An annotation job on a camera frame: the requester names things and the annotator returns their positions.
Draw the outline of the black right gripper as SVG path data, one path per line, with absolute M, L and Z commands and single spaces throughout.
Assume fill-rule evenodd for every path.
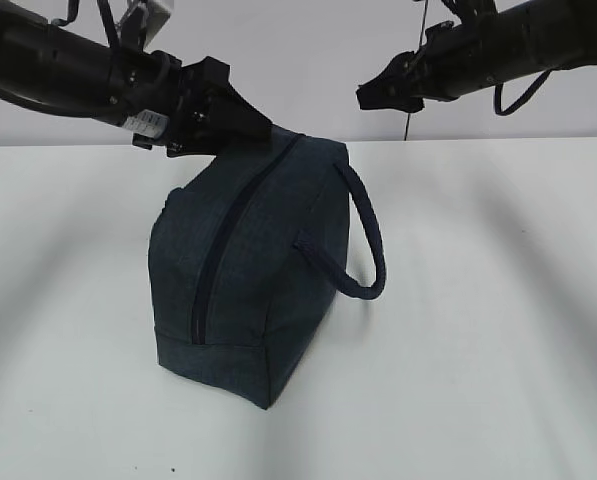
M 358 87 L 361 110 L 418 113 L 424 100 L 451 102 L 498 84 L 487 58 L 495 37 L 493 19 L 458 26 L 443 22 L 426 34 L 418 52 L 397 54 L 381 73 Z

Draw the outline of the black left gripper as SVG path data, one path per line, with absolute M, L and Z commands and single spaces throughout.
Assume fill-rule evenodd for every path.
M 109 95 L 105 122 L 132 134 L 132 144 L 167 156 L 216 155 L 234 140 L 266 141 L 272 121 L 228 87 L 228 65 L 207 56 L 184 65 L 163 51 L 125 66 L 125 83 Z

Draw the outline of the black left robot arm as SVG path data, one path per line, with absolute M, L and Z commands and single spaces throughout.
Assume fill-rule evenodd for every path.
M 265 141 L 271 121 L 231 85 L 212 57 L 183 65 L 146 47 L 171 18 L 171 1 L 130 1 L 115 20 L 98 4 L 108 43 L 68 31 L 79 13 L 48 20 L 0 1 L 0 100 L 63 118 L 92 119 L 132 133 L 134 146 L 170 157 L 215 155 L 231 141 Z

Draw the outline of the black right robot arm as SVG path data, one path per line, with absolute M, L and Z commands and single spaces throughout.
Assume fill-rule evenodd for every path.
M 452 102 L 491 88 L 494 111 L 524 106 L 554 71 L 597 66 L 597 1 L 448 1 L 459 18 L 427 28 L 416 51 L 395 56 L 358 87 L 361 109 L 418 113 L 427 100 Z

